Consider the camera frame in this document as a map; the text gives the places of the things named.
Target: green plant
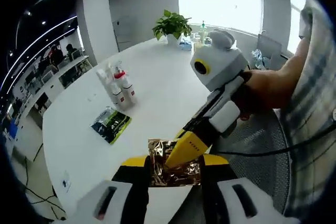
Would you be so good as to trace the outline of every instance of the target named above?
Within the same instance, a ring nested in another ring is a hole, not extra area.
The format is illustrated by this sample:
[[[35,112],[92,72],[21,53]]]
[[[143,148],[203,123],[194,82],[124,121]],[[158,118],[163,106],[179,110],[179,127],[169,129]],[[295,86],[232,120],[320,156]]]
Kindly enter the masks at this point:
[[[187,24],[191,18],[185,18],[177,13],[171,13],[164,10],[162,18],[159,18],[152,30],[157,40],[163,35],[172,34],[176,39],[179,39],[181,34],[188,36],[191,34],[191,27]]]

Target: white pot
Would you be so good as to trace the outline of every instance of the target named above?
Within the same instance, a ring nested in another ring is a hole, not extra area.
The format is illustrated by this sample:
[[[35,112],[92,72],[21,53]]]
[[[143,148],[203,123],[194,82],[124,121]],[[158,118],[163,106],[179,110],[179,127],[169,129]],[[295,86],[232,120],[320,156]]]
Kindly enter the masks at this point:
[[[169,45],[169,46],[172,46],[172,47],[178,47],[178,46],[179,46],[180,41],[181,41],[181,36],[180,36],[178,39],[176,39],[176,38],[174,37],[174,35],[172,35],[172,34],[167,34],[166,37],[167,37],[168,45]]]

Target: plaid shirt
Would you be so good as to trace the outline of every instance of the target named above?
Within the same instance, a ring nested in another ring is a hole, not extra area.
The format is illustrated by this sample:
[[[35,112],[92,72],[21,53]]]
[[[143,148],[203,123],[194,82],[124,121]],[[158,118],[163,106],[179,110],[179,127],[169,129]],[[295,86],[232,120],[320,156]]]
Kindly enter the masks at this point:
[[[310,37],[306,63],[281,124],[289,145],[308,140],[335,123],[336,51],[330,25],[315,2],[301,12]],[[291,153],[291,181],[285,216],[304,218],[321,195],[336,161],[336,131]]]

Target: person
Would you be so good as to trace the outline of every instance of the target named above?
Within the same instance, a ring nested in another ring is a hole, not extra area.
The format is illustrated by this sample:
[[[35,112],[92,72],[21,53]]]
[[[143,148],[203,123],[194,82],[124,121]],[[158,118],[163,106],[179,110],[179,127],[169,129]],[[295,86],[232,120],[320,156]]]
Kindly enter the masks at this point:
[[[72,53],[75,52],[77,49],[76,48],[73,48],[72,47],[72,44],[68,44],[67,47],[66,47],[67,51],[68,51],[68,54],[67,56],[69,57],[69,59],[71,61],[73,61],[73,57],[72,57]]]
[[[307,0],[301,12],[297,51],[279,71],[250,70],[233,97],[242,120],[280,109],[288,145],[301,143],[336,123],[336,53],[331,25]],[[290,192],[285,216],[304,219],[319,198],[336,161],[336,131],[291,152]]]
[[[50,64],[57,67],[63,61],[63,58],[62,51],[58,49],[56,45],[53,45],[49,54]]]

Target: cable on floor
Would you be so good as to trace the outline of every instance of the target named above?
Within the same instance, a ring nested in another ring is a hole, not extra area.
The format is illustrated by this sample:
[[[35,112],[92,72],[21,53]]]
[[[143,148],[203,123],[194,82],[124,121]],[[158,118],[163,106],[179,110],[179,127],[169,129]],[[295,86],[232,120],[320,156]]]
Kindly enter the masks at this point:
[[[25,190],[28,190],[28,191],[32,192],[36,197],[42,199],[40,202],[44,202],[44,201],[46,201],[46,202],[48,202],[48,203],[54,205],[55,207],[58,207],[60,210],[62,210],[62,211],[66,214],[66,212],[65,212],[61,207],[57,206],[56,204],[54,204],[54,203],[52,203],[52,202],[50,202],[50,201],[48,200],[49,198],[53,197],[53,195],[52,195],[52,196],[49,196],[48,198],[45,199],[45,198],[42,198],[41,196],[37,195],[34,191],[32,191],[31,189],[29,189],[29,188],[27,187],[27,185],[28,185],[28,180],[29,180],[29,177],[28,177],[28,168],[27,168],[27,158],[25,158],[25,168],[26,168],[26,176],[27,176],[27,182],[26,182]]]
[[[55,211],[54,211],[54,209],[53,209],[52,207],[51,207],[51,210],[53,211],[53,213],[54,213],[56,219],[58,219],[58,217],[57,217],[57,215],[56,215],[56,213],[55,213]]]
[[[45,201],[47,201],[48,199],[53,198],[53,197],[54,197],[54,195],[51,195],[51,196],[49,196],[48,198],[46,198],[46,199],[44,199],[44,200],[40,200],[40,201],[37,201],[37,202],[31,202],[31,204],[33,205],[33,204],[38,204],[38,203],[41,203],[41,202],[45,202]]]
[[[59,207],[59,206],[57,206],[56,204],[50,202],[49,200],[47,200],[47,199],[45,199],[45,198],[42,198],[41,196],[37,195],[34,191],[30,190],[28,187],[26,187],[26,189],[27,189],[28,191],[32,192],[36,197],[39,197],[40,199],[42,199],[43,201],[46,201],[46,202],[48,202],[48,203],[54,205],[55,207],[58,207],[60,210],[62,210],[62,211],[66,214],[66,212],[65,212],[61,207]]]

